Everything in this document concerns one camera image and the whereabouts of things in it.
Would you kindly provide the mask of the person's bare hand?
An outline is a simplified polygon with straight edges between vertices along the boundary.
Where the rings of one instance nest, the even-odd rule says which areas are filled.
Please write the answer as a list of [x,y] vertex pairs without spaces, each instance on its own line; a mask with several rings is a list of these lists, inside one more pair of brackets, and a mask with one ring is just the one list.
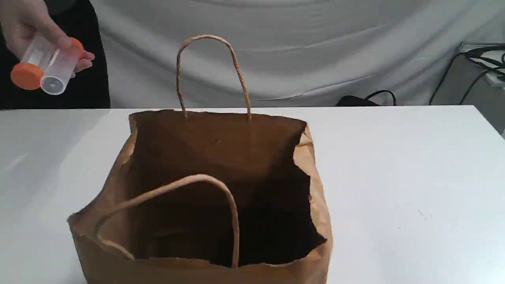
[[76,72],[89,69],[107,73],[107,62],[95,9],[88,0],[2,0],[1,79],[23,58],[34,36],[41,35],[63,50],[71,47],[71,37],[88,50]]

